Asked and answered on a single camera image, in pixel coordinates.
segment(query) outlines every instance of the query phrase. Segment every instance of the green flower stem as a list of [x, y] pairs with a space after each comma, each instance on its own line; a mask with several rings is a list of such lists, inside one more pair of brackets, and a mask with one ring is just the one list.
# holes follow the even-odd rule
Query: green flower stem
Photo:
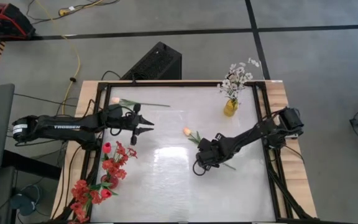
[[141, 105], [150, 105], [150, 106], [165, 106], [165, 107], [171, 107], [170, 105], [160, 105], [156, 103], [140, 103]]
[[227, 167], [230, 168], [230, 169], [237, 170], [236, 168], [234, 168], [233, 166], [230, 166], [230, 165], [226, 164], [225, 162], [223, 162], [223, 165], [227, 166]]
[[198, 143], [200, 143], [200, 142], [198, 141], [198, 139], [196, 139], [192, 134], [190, 134], [190, 136], [191, 136], [194, 140], [196, 140]]

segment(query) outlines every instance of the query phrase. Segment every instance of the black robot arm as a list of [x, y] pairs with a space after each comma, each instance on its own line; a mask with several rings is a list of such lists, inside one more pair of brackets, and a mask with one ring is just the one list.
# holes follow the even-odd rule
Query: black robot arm
[[18, 142], [29, 142], [38, 138], [71, 140], [81, 144], [83, 149], [96, 150], [100, 147], [95, 144], [95, 133], [105, 128], [115, 128], [132, 131], [131, 144], [136, 144], [136, 136], [152, 128], [138, 128], [139, 124], [154, 125], [138, 115], [140, 105], [123, 116], [121, 105], [109, 105], [96, 114], [74, 118], [71, 116], [26, 116], [13, 122], [13, 138]]
[[280, 149], [285, 145], [285, 136], [301, 135], [302, 127], [303, 123], [297, 110], [285, 108], [276, 111], [271, 118], [257, 123], [253, 128], [236, 137], [227, 138], [218, 133], [212, 141], [203, 138], [198, 144], [199, 152], [196, 154], [196, 161], [205, 170], [219, 167], [220, 163], [231, 159], [243, 146], [263, 137], [269, 146]]

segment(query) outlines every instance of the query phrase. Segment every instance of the gray floor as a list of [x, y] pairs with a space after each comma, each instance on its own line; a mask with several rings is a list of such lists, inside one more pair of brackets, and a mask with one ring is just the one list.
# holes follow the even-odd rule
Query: gray floor
[[[11, 2], [25, 12], [30, 0]], [[41, 2], [56, 14], [60, 7], [86, 1]], [[258, 27], [358, 24], [358, 0], [252, 0], [252, 5]], [[36, 4], [30, 14], [45, 17]], [[250, 27], [245, 2], [240, 0], [122, 0], [57, 22], [65, 34]], [[35, 27], [41, 35], [57, 35], [50, 22]], [[358, 223], [358, 138], [349, 126], [358, 111], [358, 30], [271, 32], [261, 33], [260, 38], [271, 78], [284, 80], [289, 102], [300, 109], [306, 125], [300, 144], [318, 216]], [[231, 63], [257, 59], [250, 33], [78, 39], [73, 43], [82, 69], [70, 96], [78, 96], [83, 80], [99, 80], [106, 70], [125, 73], [158, 41], [183, 54], [183, 79], [222, 78]], [[64, 40], [8, 42], [0, 61], [0, 84], [14, 83], [17, 93], [62, 101], [75, 69], [75, 55]], [[262, 79], [261, 71], [255, 70], [254, 77]], [[54, 114], [56, 109], [15, 97], [11, 120]], [[25, 156], [59, 147], [50, 143], [15, 148], [10, 139], [6, 144]], [[55, 164], [57, 153], [43, 159]], [[20, 173], [18, 185], [37, 179]], [[57, 182], [45, 179], [41, 185], [46, 194], [39, 210], [49, 214]], [[22, 218], [24, 223], [42, 220], [45, 217], [39, 214]]]

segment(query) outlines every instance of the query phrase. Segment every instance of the red equipment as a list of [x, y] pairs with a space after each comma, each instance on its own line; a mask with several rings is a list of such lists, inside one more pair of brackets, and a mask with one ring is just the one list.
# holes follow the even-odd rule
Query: red equipment
[[34, 33], [34, 27], [19, 8], [0, 3], [0, 37], [29, 39]]

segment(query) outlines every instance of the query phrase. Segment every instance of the small vase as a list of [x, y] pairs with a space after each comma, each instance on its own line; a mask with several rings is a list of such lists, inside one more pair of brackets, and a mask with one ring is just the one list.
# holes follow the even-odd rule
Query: small vase
[[107, 177], [107, 175], [103, 175], [102, 178], [100, 178], [100, 182], [109, 182], [111, 183], [111, 185], [109, 186], [109, 188], [115, 189], [118, 185], [118, 178], [116, 176], [112, 176], [110, 178]]
[[223, 113], [226, 116], [233, 116], [236, 110], [239, 108], [239, 102], [236, 100], [228, 100], [226, 106], [223, 109]]

